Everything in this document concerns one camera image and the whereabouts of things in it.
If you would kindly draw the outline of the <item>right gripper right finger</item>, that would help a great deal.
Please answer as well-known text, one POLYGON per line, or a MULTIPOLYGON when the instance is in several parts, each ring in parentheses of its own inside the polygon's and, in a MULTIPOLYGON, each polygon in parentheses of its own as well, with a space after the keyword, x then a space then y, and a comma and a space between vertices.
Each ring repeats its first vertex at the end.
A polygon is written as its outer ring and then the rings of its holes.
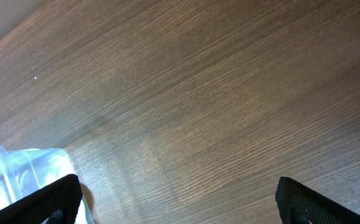
POLYGON ((275 192, 283 224, 360 224, 360 215, 289 177, 275 192))

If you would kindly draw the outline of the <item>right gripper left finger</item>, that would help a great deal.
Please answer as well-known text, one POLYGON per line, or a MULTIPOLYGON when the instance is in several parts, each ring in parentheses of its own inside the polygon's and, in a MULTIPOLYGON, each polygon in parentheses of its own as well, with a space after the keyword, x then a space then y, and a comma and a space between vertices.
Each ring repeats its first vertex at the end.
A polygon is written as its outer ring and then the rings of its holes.
POLYGON ((74 224, 82 197, 78 176, 68 174, 0 210, 0 224, 74 224))

